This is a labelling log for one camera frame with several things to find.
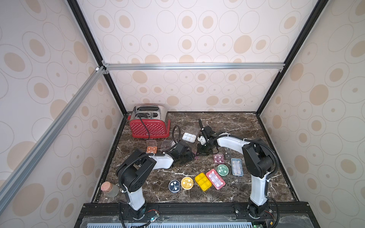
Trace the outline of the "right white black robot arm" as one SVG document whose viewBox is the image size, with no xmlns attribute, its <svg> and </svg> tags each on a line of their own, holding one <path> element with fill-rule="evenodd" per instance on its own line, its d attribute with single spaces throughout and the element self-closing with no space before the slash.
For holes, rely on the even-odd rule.
<svg viewBox="0 0 365 228">
<path fill-rule="evenodd" d="M 210 126 L 201 129 L 197 155 L 213 154 L 213 148 L 226 147 L 244 156 L 247 171 L 252 176 L 252 190 L 249 199 L 249 215 L 258 219 L 269 208 L 268 182 L 279 169 L 279 159 L 275 152 L 260 138 L 242 139 L 229 133 L 217 133 Z"/>
</svg>

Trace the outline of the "yellow round pillbox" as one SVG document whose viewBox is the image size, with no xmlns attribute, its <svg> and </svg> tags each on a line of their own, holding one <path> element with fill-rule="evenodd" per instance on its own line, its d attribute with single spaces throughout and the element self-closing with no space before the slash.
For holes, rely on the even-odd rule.
<svg viewBox="0 0 365 228">
<path fill-rule="evenodd" d="M 194 186 L 194 181 L 191 177 L 184 177 L 181 180 L 181 187 L 184 190 L 190 190 Z"/>
</svg>

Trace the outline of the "red rectangular pillbox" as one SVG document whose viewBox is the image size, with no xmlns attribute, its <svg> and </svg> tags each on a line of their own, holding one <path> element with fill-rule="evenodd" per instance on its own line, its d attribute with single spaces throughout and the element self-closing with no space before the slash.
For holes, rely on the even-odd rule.
<svg viewBox="0 0 365 228">
<path fill-rule="evenodd" d="M 208 171 L 206 176 L 217 190 L 220 190 L 226 184 L 215 169 Z"/>
</svg>

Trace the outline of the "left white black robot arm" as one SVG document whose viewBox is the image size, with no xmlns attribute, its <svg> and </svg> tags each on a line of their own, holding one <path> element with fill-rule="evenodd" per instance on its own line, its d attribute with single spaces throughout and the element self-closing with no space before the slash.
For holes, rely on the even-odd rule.
<svg viewBox="0 0 365 228">
<path fill-rule="evenodd" d="M 182 166 L 195 159 L 191 147 L 182 140 L 180 126 L 176 125 L 173 130 L 178 130 L 178 139 L 173 138 L 175 144 L 166 151 L 153 154 L 136 149 L 118 166 L 116 171 L 118 184 L 125 194 L 130 209 L 134 211 L 145 209 L 142 186 L 151 171 Z"/>
</svg>

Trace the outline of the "dark blue round pillbox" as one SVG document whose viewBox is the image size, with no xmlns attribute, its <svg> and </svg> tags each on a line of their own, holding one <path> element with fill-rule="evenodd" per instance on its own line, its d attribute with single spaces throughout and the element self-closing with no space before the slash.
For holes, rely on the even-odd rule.
<svg viewBox="0 0 365 228">
<path fill-rule="evenodd" d="M 178 180 L 172 180 L 169 183 L 168 189 L 172 193 L 178 193 L 181 189 L 180 182 Z"/>
</svg>

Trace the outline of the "magenta pillbox clear lid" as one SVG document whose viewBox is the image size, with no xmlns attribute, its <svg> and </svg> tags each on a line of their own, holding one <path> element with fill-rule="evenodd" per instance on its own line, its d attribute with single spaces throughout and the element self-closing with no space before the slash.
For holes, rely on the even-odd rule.
<svg viewBox="0 0 365 228">
<path fill-rule="evenodd" d="M 225 163 L 224 155 L 223 154 L 214 154 L 213 163 L 214 164 L 224 164 Z"/>
</svg>

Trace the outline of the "green round pillbox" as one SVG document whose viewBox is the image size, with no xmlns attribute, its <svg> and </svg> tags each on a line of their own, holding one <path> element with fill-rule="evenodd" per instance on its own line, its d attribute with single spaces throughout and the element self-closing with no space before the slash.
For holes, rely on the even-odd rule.
<svg viewBox="0 0 365 228">
<path fill-rule="evenodd" d="M 230 173 L 229 168 L 225 164 L 218 165 L 216 170 L 222 177 L 227 176 Z"/>
</svg>

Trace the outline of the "light blue rectangular pillbox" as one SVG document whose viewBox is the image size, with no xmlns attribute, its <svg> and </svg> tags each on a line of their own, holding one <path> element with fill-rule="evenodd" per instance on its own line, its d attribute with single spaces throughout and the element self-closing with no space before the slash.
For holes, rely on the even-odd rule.
<svg viewBox="0 0 365 228">
<path fill-rule="evenodd" d="M 232 174 L 234 176 L 243 176 L 242 160 L 238 158 L 231 158 Z"/>
</svg>

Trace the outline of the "yellow lidded rectangular pillbox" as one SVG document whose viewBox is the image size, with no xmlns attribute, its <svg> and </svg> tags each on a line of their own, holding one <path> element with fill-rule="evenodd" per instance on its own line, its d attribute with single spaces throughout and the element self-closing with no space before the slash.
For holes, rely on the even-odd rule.
<svg viewBox="0 0 365 228">
<path fill-rule="evenodd" d="M 200 173 L 199 175 L 195 176 L 194 179 L 203 192 L 207 191 L 212 187 L 212 183 L 204 173 Z"/>
</svg>

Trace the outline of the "small clear grey pillbox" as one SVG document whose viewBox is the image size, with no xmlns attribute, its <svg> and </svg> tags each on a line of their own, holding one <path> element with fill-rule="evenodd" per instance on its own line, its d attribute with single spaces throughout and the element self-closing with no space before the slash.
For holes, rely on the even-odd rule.
<svg viewBox="0 0 365 228">
<path fill-rule="evenodd" d="M 224 153 L 224 158 L 225 158 L 225 160 L 230 160 L 232 158 L 232 154 L 228 153 L 228 152 L 225 152 Z"/>
</svg>

